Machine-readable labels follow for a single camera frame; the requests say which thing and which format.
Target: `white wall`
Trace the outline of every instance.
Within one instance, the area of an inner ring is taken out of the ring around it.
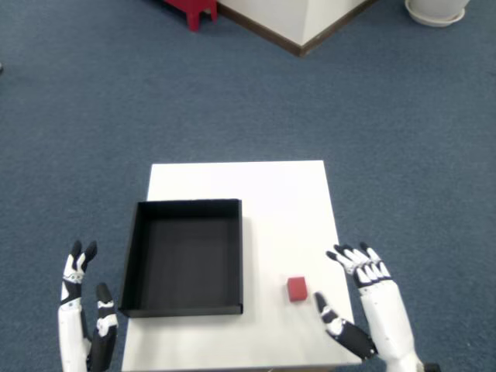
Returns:
[[[219,2],[286,39],[300,45],[304,43],[308,0],[219,0]]]
[[[302,43],[319,35],[365,0],[308,0]]]
[[[262,26],[303,45],[365,0],[219,0]]]

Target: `wooden baseboard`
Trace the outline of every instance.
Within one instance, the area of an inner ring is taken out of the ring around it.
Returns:
[[[345,26],[349,21],[355,18],[358,14],[363,12],[366,8],[374,4],[377,0],[365,0],[356,8],[349,11],[343,17],[335,21],[331,26],[324,29],[319,35],[316,35],[310,39],[304,45],[300,45],[287,39],[286,37],[268,29],[266,26],[262,26],[258,22],[246,17],[245,15],[238,13],[223,4],[218,3],[219,14],[222,14],[226,18],[231,19],[233,22],[239,24],[240,26],[248,29],[258,36],[263,37],[266,40],[278,45],[279,47],[286,49],[289,53],[294,54],[297,57],[306,56],[311,50],[318,47],[322,42],[335,33],[338,29]]]

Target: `red stool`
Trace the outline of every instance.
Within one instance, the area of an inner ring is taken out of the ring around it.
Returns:
[[[210,9],[212,21],[217,20],[217,0],[164,0],[166,3],[182,10],[188,17],[188,26],[191,31],[200,28],[200,13]]]

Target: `pot base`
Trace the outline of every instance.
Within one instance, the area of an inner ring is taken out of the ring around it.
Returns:
[[[462,11],[458,15],[455,15],[452,19],[429,18],[426,17],[425,15],[423,16],[413,12],[412,8],[410,7],[410,1],[411,0],[405,0],[405,7],[410,13],[410,16],[416,22],[421,23],[422,25],[431,26],[431,27],[447,27],[449,25],[454,24],[455,22],[460,21],[465,16],[465,9],[462,9]]]

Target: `palm of robotic hand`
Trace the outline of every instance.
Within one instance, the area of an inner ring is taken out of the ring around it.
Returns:
[[[62,368],[64,372],[100,372],[110,366],[117,336],[117,316],[109,289],[105,283],[99,284],[96,288],[98,321],[91,339],[81,307],[81,285],[97,246],[93,242],[83,253],[81,249],[81,242],[76,241],[67,257],[62,278],[58,311]]]
[[[320,293],[315,293],[326,332],[362,360],[378,355],[386,362],[387,372],[429,372],[440,370],[436,364],[423,364],[415,352],[412,328],[398,286],[381,258],[367,244],[360,250],[334,246],[327,256],[353,276],[369,323],[370,336],[339,317]]]

